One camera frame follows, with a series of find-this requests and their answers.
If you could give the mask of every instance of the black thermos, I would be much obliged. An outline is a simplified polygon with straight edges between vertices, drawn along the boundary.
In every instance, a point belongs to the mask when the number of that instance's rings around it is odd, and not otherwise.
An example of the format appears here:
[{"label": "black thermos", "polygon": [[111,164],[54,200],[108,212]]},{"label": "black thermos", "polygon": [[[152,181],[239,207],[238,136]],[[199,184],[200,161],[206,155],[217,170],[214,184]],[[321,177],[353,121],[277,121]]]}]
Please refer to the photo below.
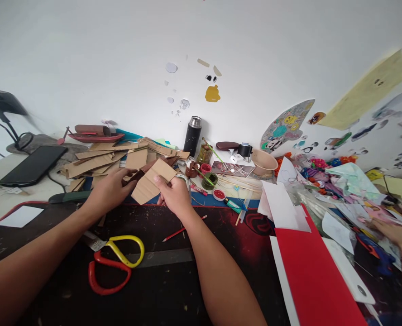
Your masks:
[{"label": "black thermos", "polygon": [[195,115],[187,125],[186,140],[184,141],[184,152],[190,152],[191,156],[195,157],[196,148],[201,134],[201,118]]}]

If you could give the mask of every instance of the scissors blade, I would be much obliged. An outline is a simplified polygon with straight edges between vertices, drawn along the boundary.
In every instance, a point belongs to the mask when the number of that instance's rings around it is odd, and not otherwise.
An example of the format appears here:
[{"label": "scissors blade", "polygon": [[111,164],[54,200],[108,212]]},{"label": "scissors blade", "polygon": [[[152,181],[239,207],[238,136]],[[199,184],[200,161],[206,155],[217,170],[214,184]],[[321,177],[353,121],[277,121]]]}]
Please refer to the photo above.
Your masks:
[{"label": "scissors blade", "polygon": [[98,236],[90,231],[86,231],[82,235],[82,241],[86,243],[88,247],[90,247],[94,251],[99,251],[106,245],[106,241],[103,241]]}]

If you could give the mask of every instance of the red folder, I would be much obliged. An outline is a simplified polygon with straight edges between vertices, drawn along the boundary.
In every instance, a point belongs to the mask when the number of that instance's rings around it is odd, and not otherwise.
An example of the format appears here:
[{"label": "red folder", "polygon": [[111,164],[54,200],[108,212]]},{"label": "red folder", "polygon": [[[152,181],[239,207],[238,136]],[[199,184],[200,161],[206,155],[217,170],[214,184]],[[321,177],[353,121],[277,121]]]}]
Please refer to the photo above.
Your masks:
[{"label": "red folder", "polygon": [[311,232],[275,229],[301,326],[367,326],[367,323],[302,205]]}]

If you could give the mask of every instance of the stack of cardboard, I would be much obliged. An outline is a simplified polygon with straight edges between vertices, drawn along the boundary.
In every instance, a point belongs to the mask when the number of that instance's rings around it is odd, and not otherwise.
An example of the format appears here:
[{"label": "stack of cardboard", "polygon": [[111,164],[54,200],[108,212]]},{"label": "stack of cardboard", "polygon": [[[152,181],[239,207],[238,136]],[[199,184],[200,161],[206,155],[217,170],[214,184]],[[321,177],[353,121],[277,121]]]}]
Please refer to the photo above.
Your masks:
[{"label": "stack of cardboard", "polygon": [[85,177],[93,177],[93,188],[106,175],[121,167],[139,170],[157,156],[179,156],[187,160],[188,152],[177,151],[157,144],[150,138],[138,140],[138,143],[116,145],[116,143],[95,143],[84,153],[77,153],[78,161],[67,164],[61,170],[67,179],[76,178],[70,184],[69,192],[79,191]]}]

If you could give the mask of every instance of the red pencil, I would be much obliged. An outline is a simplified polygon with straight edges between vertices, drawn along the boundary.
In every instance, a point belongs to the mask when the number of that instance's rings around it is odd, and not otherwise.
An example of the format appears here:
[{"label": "red pencil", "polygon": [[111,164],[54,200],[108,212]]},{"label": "red pencil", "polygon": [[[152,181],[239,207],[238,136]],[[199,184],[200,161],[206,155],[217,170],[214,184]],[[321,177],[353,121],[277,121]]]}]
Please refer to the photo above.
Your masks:
[{"label": "red pencil", "polygon": [[172,233],[170,236],[168,236],[168,237],[166,237],[165,239],[163,239],[162,242],[168,241],[168,240],[171,239],[172,237],[174,237],[174,236],[176,236],[177,234],[183,232],[185,229],[186,229],[186,228],[182,228],[181,230],[178,230],[177,232]]}]

